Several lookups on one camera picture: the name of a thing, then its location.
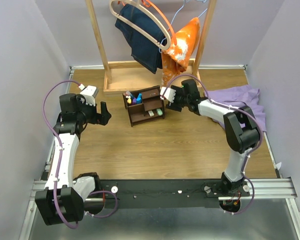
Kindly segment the small green bottle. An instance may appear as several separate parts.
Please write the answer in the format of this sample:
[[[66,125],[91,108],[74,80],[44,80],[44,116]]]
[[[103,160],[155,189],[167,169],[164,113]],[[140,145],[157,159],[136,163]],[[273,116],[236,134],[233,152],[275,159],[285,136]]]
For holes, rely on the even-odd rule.
[[[163,112],[162,112],[162,110],[161,110],[160,108],[157,108],[157,109],[156,109],[156,112],[157,112],[157,114],[158,114],[159,116],[162,116],[162,115],[163,115]]]

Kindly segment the brown wooden desk organizer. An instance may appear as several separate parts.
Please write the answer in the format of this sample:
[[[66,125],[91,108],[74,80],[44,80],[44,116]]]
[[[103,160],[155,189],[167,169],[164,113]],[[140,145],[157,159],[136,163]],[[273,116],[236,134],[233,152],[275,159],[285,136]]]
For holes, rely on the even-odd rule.
[[[160,86],[152,86],[140,90],[130,91],[134,95],[134,99],[139,99],[139,93],[142,93],[142,103],[140,104],[128,104],[127,100],[131,98],[126,98],[126,91],[123,92],[122,97],[124,101],[124,107],[128,112],[128,117],[131,127],[146,123],[152,122],[158,119],[165,118],[165,107],[164,101],[160,98]],[[156,109],[161,109],[163,115],[158,115]],[[150,116],[148,111],[153,111],[154,116]]]

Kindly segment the beige eraser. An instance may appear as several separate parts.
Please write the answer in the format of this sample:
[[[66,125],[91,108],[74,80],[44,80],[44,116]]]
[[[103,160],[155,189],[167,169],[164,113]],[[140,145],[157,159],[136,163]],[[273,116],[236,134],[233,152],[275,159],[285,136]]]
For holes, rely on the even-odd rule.
[[[153,113],[152,110],[148,111],[148,114],[149,114],[150,117],[153,117],[153,116],[154,116],[154,113]]]

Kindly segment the black teal pen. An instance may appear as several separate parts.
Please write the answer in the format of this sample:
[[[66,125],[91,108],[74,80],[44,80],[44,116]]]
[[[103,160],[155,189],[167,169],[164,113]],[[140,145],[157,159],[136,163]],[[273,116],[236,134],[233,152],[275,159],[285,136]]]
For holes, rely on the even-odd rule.
[[[130,92],[130,91],[126,91],[126,94],[128,95],[128,96],[130,96],[130,98],[131,99],[134,99],[135,97],[134,97],[134,95]]]

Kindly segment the black highlighter blue cap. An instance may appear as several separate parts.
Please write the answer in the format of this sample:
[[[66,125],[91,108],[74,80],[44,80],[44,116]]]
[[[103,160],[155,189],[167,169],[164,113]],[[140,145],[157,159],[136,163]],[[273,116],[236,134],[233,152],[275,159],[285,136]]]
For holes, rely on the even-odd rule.
[[[137,104],[141,104],[141,103],[142,103],[142,99],[141,99],[141,98],[138,98],[138,99],[136,100],[136,103],[137,103]]]

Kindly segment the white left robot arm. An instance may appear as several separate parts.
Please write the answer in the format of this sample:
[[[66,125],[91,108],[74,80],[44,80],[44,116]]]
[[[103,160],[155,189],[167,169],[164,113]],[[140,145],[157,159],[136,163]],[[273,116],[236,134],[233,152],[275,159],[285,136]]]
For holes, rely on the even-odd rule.
[[[73,177],[82,132],[89,124],[105,126],[112,117],[104,101],[100,103],[101,112],[97,112],[95,98],[96,93],[86,90],[59,97],[61,112],[52,127],[55,147],[50,175],[44,189],[36,192],[34,197],[48,226],[65,224],[70,229],[76,229],[84,217],[85,200],[104,192],[96,172]]]

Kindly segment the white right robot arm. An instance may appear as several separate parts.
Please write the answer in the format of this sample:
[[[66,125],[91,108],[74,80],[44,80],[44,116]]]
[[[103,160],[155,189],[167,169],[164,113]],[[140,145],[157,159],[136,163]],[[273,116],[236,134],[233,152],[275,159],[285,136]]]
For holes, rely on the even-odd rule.
[[[221,174],[217,191],[231,196],[244,184],[248,158],[261,144],[262,129],[252,109],[244,105],[225,105],[211,99],[208,94],[201,96],[194,79],[181,82],[181,87],[168,85],[160,90],[160,98],[167,100],[168,109],[181,112],[182,108],[198,116],[209,117],[224,126],[227,144],[231,151],[228,166]]]

